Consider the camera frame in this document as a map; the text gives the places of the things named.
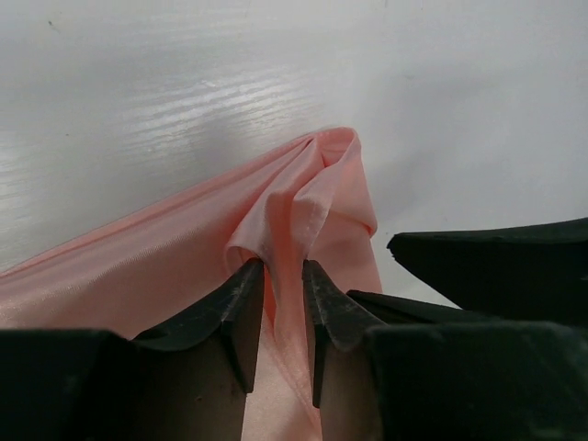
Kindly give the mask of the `pink satin napkin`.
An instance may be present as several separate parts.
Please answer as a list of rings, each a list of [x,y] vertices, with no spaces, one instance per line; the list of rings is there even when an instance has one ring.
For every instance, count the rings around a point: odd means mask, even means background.
[[[243,436],[318,440],[302,263],[343,291],[379,291],[376,229],[357,133],[314,132],[6,271],[1,324],[133,337],[259,257],[269,279]]]

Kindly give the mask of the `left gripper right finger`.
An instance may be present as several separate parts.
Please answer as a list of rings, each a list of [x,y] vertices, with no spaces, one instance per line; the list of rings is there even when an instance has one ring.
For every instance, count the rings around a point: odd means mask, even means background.
[[[553,322],[388,324],[302,269],[326,440],[584,440],[587,334]]]

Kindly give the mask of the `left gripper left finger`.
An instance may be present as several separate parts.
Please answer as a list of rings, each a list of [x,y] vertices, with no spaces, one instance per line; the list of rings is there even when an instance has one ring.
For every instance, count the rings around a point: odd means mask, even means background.
[[[265,270],[253,258],[128,340],[106,330],[1,333],[4,440],[238,440],[254,388]]]

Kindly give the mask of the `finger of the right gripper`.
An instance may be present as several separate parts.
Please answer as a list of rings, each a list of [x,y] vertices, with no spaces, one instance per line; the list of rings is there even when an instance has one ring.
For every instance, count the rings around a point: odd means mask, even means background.
[[[347,296],[388,324],[490,322],[491,316],[419,300],[349,290]]]
[[[587,322],[587,220],[461,232],[402,232],[395,261],[463,310]]]

